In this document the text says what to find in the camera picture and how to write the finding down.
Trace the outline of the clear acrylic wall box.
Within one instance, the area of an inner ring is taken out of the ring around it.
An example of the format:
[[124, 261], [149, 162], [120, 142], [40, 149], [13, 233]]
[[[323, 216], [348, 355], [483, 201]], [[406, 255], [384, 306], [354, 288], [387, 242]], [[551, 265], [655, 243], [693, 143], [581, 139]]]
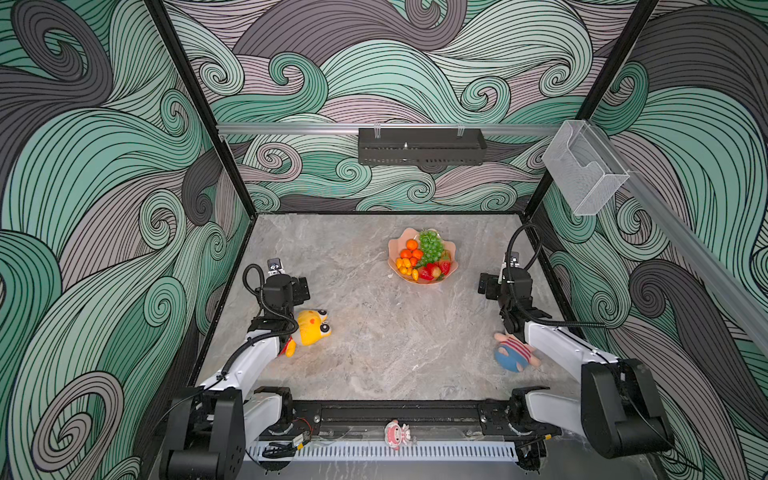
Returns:
[[565, 121], [542, 160], [575, 216], [596, 216], [629, 179], [609, 137], [586, 120]]

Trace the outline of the red fake strawberry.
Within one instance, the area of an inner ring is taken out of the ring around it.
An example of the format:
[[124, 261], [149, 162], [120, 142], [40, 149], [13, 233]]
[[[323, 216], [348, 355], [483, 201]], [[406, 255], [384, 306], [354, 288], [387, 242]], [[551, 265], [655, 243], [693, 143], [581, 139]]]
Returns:
[[450, 258], [441, 258], [436, 262], [436, 265], [440, 269], [440, 276], [447, 276], [452, 269], [452, 260]]
[[418, 275], [420, 280], [431, 281], [433, 279], [433, 276], [427, 267], [419, 268]]

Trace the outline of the black wall tray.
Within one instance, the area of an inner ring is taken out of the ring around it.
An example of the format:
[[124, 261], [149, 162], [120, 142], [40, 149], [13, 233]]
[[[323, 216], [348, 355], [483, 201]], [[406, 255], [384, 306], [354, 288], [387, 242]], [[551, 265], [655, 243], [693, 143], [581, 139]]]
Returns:
[[480, 165], [488, 150], [480, 129], [464, 127], [361, 128], [357, 140], [358, 160], [369, 166]]

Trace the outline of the pink scalloped fruit bowl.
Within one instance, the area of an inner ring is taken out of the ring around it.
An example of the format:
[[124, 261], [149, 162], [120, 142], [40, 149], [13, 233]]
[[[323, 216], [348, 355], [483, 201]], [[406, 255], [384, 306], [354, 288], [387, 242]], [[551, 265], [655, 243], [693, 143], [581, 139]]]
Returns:
[[456, 245], [435, 229], [407, 228], [388, 241], [388, 265], [399, 278], [419, 285], [446, 280], [458, 270]]

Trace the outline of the pink pig figurine centre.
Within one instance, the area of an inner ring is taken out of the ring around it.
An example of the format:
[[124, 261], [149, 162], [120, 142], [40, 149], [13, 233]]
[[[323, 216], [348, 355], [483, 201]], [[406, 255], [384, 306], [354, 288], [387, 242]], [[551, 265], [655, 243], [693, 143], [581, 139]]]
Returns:
[[400, 450], [404, 446], [412, 443], [412, 434], [410, 426], [400, 423], [398, 420], [392, 420], [385, 426], [385, 442], [392, 450]]

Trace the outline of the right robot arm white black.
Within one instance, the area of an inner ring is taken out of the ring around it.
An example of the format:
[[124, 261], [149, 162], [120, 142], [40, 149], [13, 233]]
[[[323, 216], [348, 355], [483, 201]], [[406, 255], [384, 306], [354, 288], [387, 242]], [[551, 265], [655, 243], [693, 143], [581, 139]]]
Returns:
[[553, 318], [534, 307], [528, 265], [520, 265], [517, 238], [536, 227], [521, 225], [510, 238], [500, 271], [483, 273], [478, 291], [499, 305], [503, 331], [494, 335], [494, 357], [505, 370], [523, 373], [548, 357], [579, 385], [578, 397], [554, 394], [546, 386], [513, 391], [507, 418], [522, 448], [541, 447], [564, 431], [585, 439], [606, 459], [668, 452], [673, 428], [651, 370], [641, 361], [620, 358], [589, 344], [577, 330], [602, 330], [602, 323]]

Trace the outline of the green fake grape bunch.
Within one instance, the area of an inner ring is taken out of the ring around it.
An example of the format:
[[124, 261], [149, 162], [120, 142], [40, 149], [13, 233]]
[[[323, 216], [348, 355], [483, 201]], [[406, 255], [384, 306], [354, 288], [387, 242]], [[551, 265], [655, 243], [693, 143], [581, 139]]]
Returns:
[[442, 238], [435, 230], [424, 230], [419, 233], [419, 249], [424, 253], [420, 259], [421, 265], [435, 263], [442, 257], [445, 247]]

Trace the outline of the pink boy plush doll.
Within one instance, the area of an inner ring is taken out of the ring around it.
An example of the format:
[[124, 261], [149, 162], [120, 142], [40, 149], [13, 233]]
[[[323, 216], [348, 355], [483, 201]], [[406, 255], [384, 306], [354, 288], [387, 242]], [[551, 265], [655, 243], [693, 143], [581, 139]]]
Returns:
[[496, 341], [494, 358], [505, 370], [520, 373], [529, 366], [541, 366], [541, 360], [534, 354], [535, 348], [514, 335], [495, 332], [493, 338]]

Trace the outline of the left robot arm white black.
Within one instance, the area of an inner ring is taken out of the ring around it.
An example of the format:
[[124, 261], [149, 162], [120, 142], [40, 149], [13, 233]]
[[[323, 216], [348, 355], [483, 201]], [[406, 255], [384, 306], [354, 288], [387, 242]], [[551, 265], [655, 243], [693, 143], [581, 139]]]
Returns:
[[214, 375], [186, 387], [162, 417], [161, 479], [235, 479], [248, 448], [283, 417], [285, 396], [256, 388], [264, 369], [298, 332], [295, 307], [310, 298], [307, 280], [287, 274], [278, 258], [245, 268], [242, 282], [259, 313], [244, 342]]

